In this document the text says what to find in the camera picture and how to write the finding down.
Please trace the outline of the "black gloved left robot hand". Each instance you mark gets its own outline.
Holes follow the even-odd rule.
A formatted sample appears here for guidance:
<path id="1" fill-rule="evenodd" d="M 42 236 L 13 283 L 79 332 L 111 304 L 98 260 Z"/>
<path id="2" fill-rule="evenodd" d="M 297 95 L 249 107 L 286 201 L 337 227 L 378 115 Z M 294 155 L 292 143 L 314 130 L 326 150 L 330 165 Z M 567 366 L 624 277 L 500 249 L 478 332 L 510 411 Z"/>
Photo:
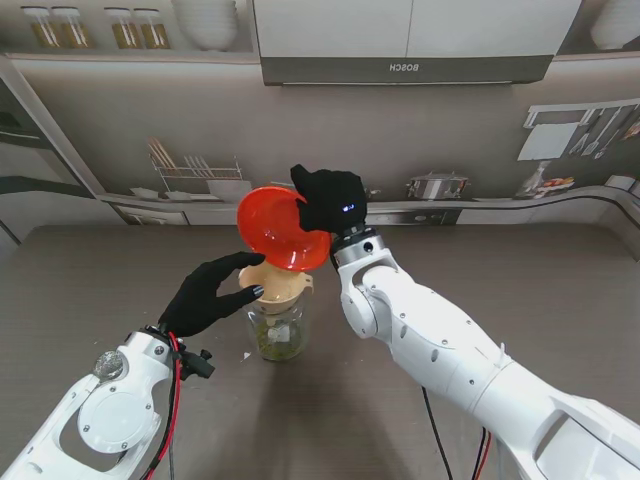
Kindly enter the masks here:
<path id="1" fill-rule="evenodd" d="M 236 270 L 259 266 L 264 260 L 265 256 L 259 253 L 237 252 L 202 263 L 182 282 L 159 318 L 159 329 L 180 338 L 195 336 L 259 299 L 264 293 L 261 285 L 222 296 L 217 291 Z"/>

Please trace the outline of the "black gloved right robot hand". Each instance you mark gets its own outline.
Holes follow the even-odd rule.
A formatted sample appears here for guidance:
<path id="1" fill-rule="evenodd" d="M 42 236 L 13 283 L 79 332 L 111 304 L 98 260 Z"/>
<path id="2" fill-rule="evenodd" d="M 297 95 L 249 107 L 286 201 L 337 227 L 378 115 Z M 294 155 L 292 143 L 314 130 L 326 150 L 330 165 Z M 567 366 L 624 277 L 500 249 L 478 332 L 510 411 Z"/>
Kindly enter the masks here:
<path id="1" fill-rule="evenodd" d="M 296 204 L 304 231 L 346 235 L 364 229 L 367 197 L 358 175 L 327 169 L 310 172 L 298 164 L 290 176 L 302 197 Z"/>

